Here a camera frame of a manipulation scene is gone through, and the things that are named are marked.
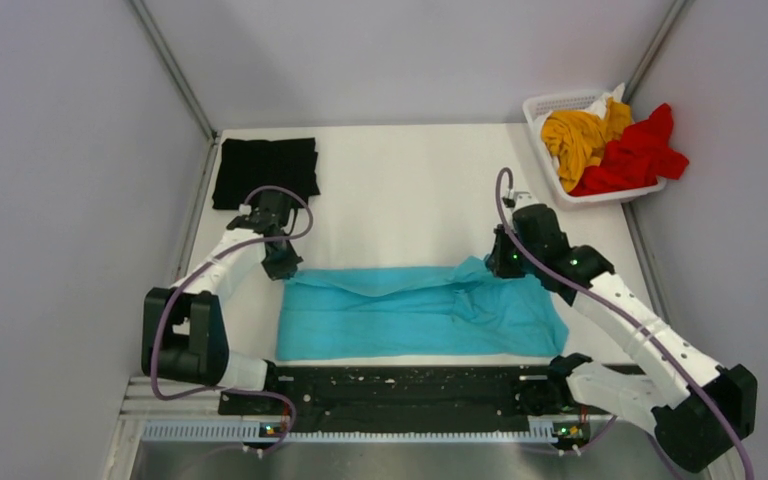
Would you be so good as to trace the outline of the cyan t shirt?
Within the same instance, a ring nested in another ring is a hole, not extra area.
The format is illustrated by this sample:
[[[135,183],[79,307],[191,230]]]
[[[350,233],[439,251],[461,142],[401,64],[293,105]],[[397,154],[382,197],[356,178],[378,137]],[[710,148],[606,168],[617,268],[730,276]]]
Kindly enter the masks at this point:
[[[498,278],[469,257],[457,266],[302,271],[284,284],[275,354],[554,357],[568,335],[536,278]]]

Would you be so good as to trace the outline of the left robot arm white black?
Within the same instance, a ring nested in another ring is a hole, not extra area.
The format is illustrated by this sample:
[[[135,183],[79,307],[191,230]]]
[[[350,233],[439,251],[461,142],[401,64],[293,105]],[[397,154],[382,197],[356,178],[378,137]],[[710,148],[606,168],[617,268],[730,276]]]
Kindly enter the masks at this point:
[[[256,267],[272,281],[297,272],[302,259],[287,231],[297,206],[285,192],[262,193],[250,212],[226,226],[219,243],[190,273],[146,294],[141,345],[145,375],[201,390],[242,390],[243,401],[257,413],[277,407],[281,388],[267,377],[270,362],[231,350],[223,305]]]

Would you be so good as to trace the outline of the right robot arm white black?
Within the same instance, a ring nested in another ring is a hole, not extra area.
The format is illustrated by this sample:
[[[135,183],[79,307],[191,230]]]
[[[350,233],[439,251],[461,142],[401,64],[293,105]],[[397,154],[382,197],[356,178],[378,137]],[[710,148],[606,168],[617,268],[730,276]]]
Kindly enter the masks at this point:
[[[488,268],[504,278],[533,276],[586,317],[640,369],[621,374],[575,353],[550,364],[549,404],[572,412],[593,406],[654,440],[682,469],[699,473],[733,451],[744,476],[756,476],[743,443],[754,431],[758,380],[741,364],[726,367],[692,346],[648,308],[588,245],[572,246],[545,204],[498,200],[500,223]]]

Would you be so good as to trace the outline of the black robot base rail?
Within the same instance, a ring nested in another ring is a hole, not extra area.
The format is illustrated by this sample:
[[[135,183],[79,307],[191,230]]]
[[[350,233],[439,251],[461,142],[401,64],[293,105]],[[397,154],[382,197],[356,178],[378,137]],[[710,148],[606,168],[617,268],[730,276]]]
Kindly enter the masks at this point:
[[[533,417],[581,420],[546,366],[281,366],[269,397],[224,393],[224,416],[296,416],[294,433],[519,433]]]

